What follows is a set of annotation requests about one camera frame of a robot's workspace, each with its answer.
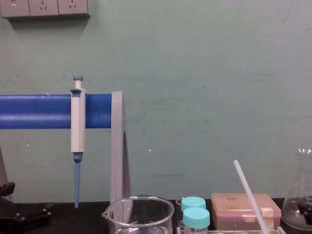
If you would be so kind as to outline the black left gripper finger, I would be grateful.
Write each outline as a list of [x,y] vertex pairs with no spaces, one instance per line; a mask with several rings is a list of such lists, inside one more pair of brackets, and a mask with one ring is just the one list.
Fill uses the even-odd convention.
[[51,220],[53,202],[35,207],[17,205],[11,201],[0,202],[0,231],[26,232],[46,226]]
[[0,196],[1,197],[7,197],[11,196],[11,194],[14,193],[15,190],[15,183],[14,182],[8,182],[0,186]]

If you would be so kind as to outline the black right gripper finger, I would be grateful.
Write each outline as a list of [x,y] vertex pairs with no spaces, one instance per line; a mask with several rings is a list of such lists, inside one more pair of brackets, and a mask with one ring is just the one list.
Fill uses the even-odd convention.
[[310,215],[312,213],[312,197],[300,197],[298,200],[298,209],[303,215]]

